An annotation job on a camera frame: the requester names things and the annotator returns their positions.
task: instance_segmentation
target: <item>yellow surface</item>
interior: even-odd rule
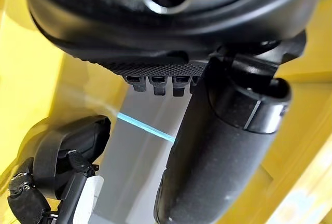
[[[308,40],[305,55],[278,72],[294,95],[282,128],[218,224],[332,223],[332,0],[320,1]]]
[[[71,58],[46,40],[25,0],[0,0],[0,193],[33,125],[45,118],[64,124],[105,114],[114,126],[126,90],[121,77]],[[0,223],[14,220],[3,194]]]

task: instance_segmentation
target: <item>gray panel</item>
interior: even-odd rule
[[[129,89],[121,112],[176,135],[190,94],[175,98]],[[154,202],[172,144],[118,120],[106,147],[100,175],[105,183],[90,224],[153,224]]]

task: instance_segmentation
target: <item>black cylindrical handle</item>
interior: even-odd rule
[[[274,79],[248,86],[212,59],[185,113],[160,184],[157,223],[214,222],[244,189],[275,137],[291,99]]]

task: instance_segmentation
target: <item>cyan light strip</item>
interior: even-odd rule
[[[129,124],[132,124],[138,128],[141,128],[153,135],[156,135],[160,138],[163,138],[163,139],[166,139],[167,141],[171,142],[171,143],[174,143],[175,142],[175,137],[171,136],[171,135],[168,135],[162,131],[159,131],[158,129],[156,128],[153,128],[151,126],[149,126],[148,124],[145,124],[145,123],[142,123],[140,121],[138,121],[137,119],[134,119],[132,117],[129,117],[128,115],[125,115],[125,114],[122,114],[122,113],[119,113],[118,114],[118,118],[119,119],[122,119],[123,121],[129,123]]]

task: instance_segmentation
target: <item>white tag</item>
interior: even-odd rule
[[[87,179],[75,209],[74,224],[88,224],[103,184],[104,178],[101,176]]]

